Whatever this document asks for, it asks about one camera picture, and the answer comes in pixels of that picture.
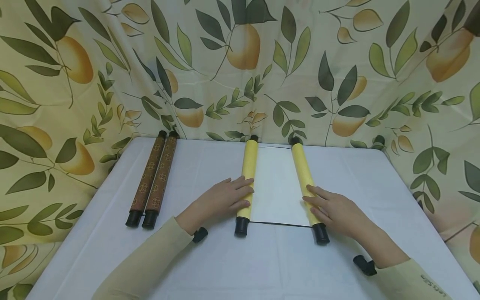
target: sleeve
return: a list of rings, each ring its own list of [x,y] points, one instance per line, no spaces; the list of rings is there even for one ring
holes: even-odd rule
[[[110,273],[92,300],[143,299],[192,239],[172,217]]]
[[[388,267],[375,268],[376,280],[392,300],[451,300],[413,259]]]

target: white tablecloth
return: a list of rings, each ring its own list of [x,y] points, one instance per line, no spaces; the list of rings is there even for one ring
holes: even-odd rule
[[[136,138],[128,146],[29,300],[89,299],[172,215],[214,183],[240,175],[244,143],[180,140],[155,230],[127,228],[125,220],[153,142]],[[479,298],[382,152],[304,150],[317,185],[355,201],[453,299]],[[353,264],[352,258],[365,252],[348,238],[330,231],[330,244],[318,246],[310,228],[251,223],[248,236],[238,239],[234,227],[234,218],[209,226],[208,237],[179,256],[150,299],[386,299],[374,277],[364,276]]]

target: hand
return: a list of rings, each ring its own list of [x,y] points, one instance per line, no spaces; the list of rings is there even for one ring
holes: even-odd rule
[[[303,197],[312,204],[310,211],[319,221],[348,237],[359,240],[376,225],[347,197],[307,185],[307,190],[318,197]]]
[[[176,217],[177,223],[192,235],[206,220],[234,214],[250,206],[250,202],[243,198],[254,192],[250,186],[252,183],[253,178],[240,176],[234,181],[228,178],[215,184]]]

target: person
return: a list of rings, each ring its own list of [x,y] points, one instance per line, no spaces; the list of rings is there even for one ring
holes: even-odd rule
[[[170,262],[192,241],[194,232],[215,216],[234,215],[250,203],[253,179],[243,176],[215,184],[177,217],[130,254],[103,281],[92,300],[139,300],[158,284]],[[343,195],[307,186],[315,197],[303,197],[311,212],[329,229],[356,240],[375,262],[381,288],[389,299],[451,299],[426,272]]]

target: patterned curtain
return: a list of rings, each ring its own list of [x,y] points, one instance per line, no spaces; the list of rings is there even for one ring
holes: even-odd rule
[[[475,282],[479,35],[480,0],[0,0],[0,299],[159,130],[384,151]]]

